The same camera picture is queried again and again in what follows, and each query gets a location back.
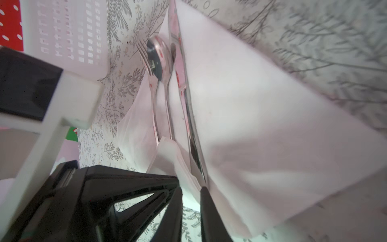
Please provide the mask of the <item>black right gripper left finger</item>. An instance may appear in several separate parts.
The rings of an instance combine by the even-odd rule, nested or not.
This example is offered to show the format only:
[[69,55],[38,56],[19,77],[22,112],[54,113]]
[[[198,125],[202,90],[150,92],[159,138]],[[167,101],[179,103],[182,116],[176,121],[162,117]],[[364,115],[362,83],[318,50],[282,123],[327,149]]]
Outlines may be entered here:
[[180,242],[182,235],[182,212],[182,190],[178,187],[174,190],[163,219],[151,242]]

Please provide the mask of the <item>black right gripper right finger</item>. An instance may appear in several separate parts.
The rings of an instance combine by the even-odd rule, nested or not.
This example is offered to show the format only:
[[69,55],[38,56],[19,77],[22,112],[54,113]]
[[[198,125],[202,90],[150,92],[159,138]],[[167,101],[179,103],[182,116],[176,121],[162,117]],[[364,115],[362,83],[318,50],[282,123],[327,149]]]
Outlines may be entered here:
[[203,242],[233,242],[207,187],[201,188],[201,234]]

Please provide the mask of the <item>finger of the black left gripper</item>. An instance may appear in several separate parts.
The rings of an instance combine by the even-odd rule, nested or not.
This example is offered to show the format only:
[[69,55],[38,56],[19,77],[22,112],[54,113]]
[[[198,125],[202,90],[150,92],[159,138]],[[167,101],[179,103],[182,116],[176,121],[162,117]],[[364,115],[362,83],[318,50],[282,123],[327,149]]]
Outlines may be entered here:
[[134,242],[180,197],[175,176],[68,161],[47,177],[3,241]]

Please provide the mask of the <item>silver metal table knife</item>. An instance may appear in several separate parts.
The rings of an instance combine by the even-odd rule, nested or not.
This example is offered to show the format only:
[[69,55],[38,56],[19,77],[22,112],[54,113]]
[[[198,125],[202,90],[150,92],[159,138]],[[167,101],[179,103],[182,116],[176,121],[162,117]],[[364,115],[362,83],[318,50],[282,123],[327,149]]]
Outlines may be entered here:
[[188,139],[188,153],[190,158],[190,169],[197,179],[202,179],[204,185],[208,184],[208,172],[205,165],[204,155],[201,149],[198,131],[196,127],[191,94],[188,84],[185,54],[182,35],[178,20],[176,1],[169,2],[168,30],[171,47],[174,49],[173,64],[176,72],[180,102],[184,115],[186,133]]

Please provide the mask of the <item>white paper napkin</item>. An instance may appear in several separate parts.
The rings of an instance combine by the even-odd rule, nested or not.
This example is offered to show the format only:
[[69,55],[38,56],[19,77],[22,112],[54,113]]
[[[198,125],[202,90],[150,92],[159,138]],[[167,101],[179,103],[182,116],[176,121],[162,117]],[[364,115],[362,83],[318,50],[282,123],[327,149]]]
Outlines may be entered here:
[[210,191],[248,238],[387,169],[386,1],[263,1],[224,29],[178,1]]

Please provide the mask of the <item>silver metal spoon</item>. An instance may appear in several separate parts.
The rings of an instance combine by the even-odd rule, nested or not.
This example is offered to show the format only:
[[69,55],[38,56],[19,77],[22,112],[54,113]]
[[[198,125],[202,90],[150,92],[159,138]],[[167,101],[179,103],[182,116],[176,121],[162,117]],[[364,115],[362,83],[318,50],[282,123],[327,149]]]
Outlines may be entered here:
[[159,56],[161,59],[161,65],[162,65],[162,77],[159,80],[159,84],[163,84],[164,86],[164,99],[165,99],[165,109],[166,109],[166,116],[167,116],[167,124],[169,128],[169,136],[170,139],[174,139],[174,131],[172,128],[172,120],[170,117],[170,105],[169,105],[169,81],[171,79],[172,71],[173,71],[173,57],[171,54],[171,51],[167,45],[166,42],[164,42],[163,38],[159,35],[154,35],[157,37],[157,40],[159,41],[160,48],[159,48]]

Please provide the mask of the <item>silver metal fork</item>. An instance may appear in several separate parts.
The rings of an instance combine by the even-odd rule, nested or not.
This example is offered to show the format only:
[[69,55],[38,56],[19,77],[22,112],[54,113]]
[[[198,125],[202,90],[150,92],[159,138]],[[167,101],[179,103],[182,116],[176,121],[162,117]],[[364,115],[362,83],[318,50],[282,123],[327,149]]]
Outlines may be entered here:
[[151,92],[151,111],[152,111],[152,122],[153,122],[153,130],[156,140],[156,145],[159,144],[159,132],[157,128],[157,119],[156,119],[156,95],[159,80],[162,77],[162,65],[161,59],[159,56],[159,48],[160,44],[157,40],[157,37],[152,36],[147,40],[147,43],[143,40],[139,40],[136,43],[138,52],[140,53],[141,59],[145,64],[145,67],[148,71],[148,83],[149,89]]

